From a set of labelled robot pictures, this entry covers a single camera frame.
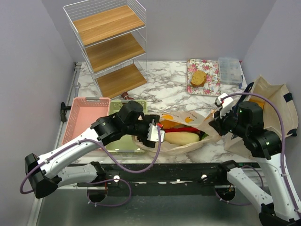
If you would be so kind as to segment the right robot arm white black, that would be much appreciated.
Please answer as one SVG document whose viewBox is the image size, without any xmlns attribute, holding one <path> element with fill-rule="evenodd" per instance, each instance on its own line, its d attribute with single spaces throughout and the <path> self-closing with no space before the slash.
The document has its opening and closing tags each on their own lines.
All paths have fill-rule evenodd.
<svg viewBox="0 0 301 226">
<path fill-rule="evenodd" d="M 299 226 L 300 199 L 281 161 L 282 141 L 278 134 L 264 128 L 263 110 L 255 102 L 241 102 L 238 114 L 232 110 L 232 98 L 217 100 L 220 109 L 209 122 L 219 135 L 232 133 L 242 138 L 244 146 L 259 164 L 270 193 L 256 185 L 235 161 L 218 165 L 216 178 L 223 185 L 234 185 L 256 208 L 263 226 Z"/>
</svg>

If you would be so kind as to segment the orange plastic grocery bag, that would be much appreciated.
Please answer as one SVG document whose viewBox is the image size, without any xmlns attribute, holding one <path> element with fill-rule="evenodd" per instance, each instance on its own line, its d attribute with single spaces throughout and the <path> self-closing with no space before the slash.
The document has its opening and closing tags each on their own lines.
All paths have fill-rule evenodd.
<svg viewBox="0 0 301 226">
<path fill-rule="evenodd" d="M 176 156 L 201 148 L 207 143 L 221 139 L 218 132 L 209 125 L 212 114 L 204 117 L 196 112 L 158 113 L 162 130 L 166 134 L 161 143 L 160 153 Z"/>
</svg>

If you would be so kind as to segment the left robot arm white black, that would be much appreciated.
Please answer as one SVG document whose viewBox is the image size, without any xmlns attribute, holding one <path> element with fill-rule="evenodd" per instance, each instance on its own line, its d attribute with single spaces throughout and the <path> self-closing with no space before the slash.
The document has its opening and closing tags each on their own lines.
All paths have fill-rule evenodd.
<svg viewBox="0 0 301 226">
<path fill-rule="evenodd" d="M 161 148 L 165 131 L 159 119 L 159 115 L 144 114 L 138 102 L 129 101 L 118 112 L 98 118 L 61 147 L 40 156 L 27 155 L 24 159 L 26 176 L 21 182 L 20 193 L 34 193 L 39 199 L 65 185 L 87 183 L 99 186 L 105 183 L 105 172 L 99 163 L 91 162 L 81 167 L 70 164 L 99 148 L 107 153 L 106 145 L 125 135 L 137 137 L 144 146 Z"/>
</svg>

